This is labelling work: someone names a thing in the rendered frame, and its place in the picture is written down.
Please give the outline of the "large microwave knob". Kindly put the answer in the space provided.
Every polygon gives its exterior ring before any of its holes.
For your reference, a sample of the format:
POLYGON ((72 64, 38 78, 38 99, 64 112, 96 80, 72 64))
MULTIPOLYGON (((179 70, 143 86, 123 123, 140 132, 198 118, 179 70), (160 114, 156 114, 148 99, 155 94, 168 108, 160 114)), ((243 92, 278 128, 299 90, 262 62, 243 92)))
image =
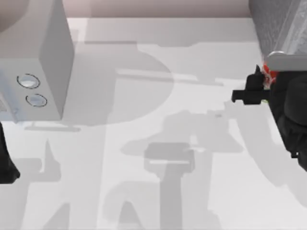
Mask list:
POLYGON ((35 89, 40 86, 39 78, 33 74, 19 75, 16 79, 18 84, 26 89, 35 89))

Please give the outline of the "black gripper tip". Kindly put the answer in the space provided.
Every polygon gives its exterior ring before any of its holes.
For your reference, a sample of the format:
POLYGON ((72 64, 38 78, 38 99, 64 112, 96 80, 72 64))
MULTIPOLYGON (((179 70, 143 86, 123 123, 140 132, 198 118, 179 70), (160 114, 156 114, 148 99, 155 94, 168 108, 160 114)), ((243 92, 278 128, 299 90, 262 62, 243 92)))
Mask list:
POLYGON ((0 184, 12 184, 20 176, 19 170, 9 155, 3 125, 0 122, 0 184))

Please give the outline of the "red and white can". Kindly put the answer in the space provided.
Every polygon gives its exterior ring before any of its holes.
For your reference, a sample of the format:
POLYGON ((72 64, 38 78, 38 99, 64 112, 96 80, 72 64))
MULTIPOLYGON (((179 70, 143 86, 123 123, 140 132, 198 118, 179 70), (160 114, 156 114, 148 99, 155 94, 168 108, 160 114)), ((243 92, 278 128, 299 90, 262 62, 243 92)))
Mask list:
POLYGON ((271 70, 267 63, 264 62, 263 63, 263 66, 261 68, 261 72, 262 74, 264 74, 265 78, 264 78, 264 82, 263 82, 263 85, 264 85, 264 89, 266 90, 269 90, 270 89, 270 86, 272 83, 276 82, 276 78, 279 74, 278 71, 273 71, 271 70))

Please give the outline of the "pale grey rounded box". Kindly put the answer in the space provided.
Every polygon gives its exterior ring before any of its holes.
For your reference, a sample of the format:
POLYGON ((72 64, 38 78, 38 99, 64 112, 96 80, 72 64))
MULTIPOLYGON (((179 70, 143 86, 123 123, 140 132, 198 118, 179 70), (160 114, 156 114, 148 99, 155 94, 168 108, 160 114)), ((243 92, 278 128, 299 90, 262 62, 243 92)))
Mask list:
POLYGON ((307 71, 307 54, 273 51, 265 58, 265 62, 273 71, 307 71))

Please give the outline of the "pale microwave oven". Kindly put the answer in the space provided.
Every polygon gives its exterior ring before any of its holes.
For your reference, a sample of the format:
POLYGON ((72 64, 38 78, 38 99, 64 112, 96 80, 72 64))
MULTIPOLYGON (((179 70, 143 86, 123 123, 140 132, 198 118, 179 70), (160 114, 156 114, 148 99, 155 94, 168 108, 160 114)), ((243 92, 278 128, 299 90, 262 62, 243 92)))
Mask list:
POLYGON ((0 121, 62 119, 74 61, 63 0, 0 0, 0 121), (26 89, 17 76, 33 74, 40 86, 26 89), (44 107, 25 97, 40 94, 44 107))

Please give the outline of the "small microwave knob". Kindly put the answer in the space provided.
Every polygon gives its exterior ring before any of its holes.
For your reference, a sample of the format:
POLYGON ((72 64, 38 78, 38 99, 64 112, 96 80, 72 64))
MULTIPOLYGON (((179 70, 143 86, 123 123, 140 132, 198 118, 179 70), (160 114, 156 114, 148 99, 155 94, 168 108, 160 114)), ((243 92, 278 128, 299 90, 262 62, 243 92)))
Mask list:
POLYGON ((26 96, 25 100, 33 107, 44 107, 47 105, 47 98, 38 93, 26 96))

